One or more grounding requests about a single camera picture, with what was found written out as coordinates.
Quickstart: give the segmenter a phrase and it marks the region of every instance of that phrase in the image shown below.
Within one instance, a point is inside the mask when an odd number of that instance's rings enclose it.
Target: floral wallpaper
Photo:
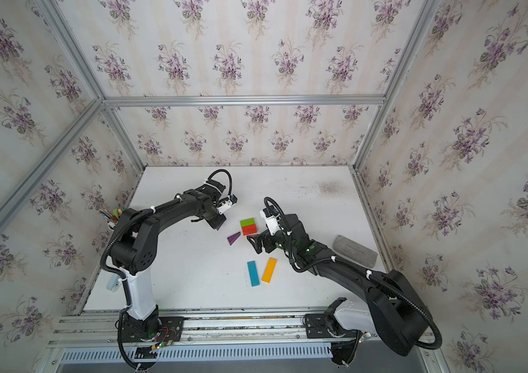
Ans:
[[[93,0],[58,5],[105,92],[142,96],[382,93],[423,3]],[[442,10],[436,43],[458,23],[461,4]],[[516,49],[524,29],[516,31]]]
[[[115,113],[149,166],[264,166],[352,164],[375,111],[368,105],[309,105]]]
[[[124,206],[137,175],[97,117],[0,234],[0,370],[32,372],[62,315],[80,311],[110,231],[97,210]]]
[[[0,1],[0,205],[90,102],[34,0]]]
[[[440,3],[395,102],[361,169],[390,264],[451,371],[528,371],[528,0]]]

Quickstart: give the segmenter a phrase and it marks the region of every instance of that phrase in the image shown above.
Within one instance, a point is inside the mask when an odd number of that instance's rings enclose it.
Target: purple triangular block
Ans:
[[[229,241],[229,245],[232,245],[233,242],[235,242],[239,238],[240,235],[241,235],[241,232],[237,232],[236,234],[230,235],[229,237],[227,237],[227,241]]]

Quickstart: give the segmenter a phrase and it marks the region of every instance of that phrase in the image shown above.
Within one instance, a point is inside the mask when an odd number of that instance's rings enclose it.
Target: yellow rectangular block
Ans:
[[[272,272],[274,271],[274,266],[276,265],[276,259],[268,259],[268,264],[264,270],[264,275],[262,276],[262,281],[270,283],[270,278],[272,277]]]

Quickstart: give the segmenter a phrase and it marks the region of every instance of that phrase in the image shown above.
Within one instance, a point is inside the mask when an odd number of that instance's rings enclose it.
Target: blue rectangular block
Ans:
[[[258,271],[256,270],[256,262],[253,260],[247,262],[247,269],[250,271],[250,280],[252,280],[252,286],[256,287],[260,285],[260,280],[258,279]]]

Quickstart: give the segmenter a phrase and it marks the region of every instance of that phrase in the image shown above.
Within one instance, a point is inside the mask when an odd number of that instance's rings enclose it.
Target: vented metal panel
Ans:
[[[171,346],[158,352],[156,359],[134,359],[136,347],[126,348],[127,355],[136,362],[196,362],[236,361],[262,359],[315,359],[332,357],[330,343],[260,343],[223,344],[212,346]],[[67,348],[61,364],[115,363],[121,362],[121,354],[113,347]]]

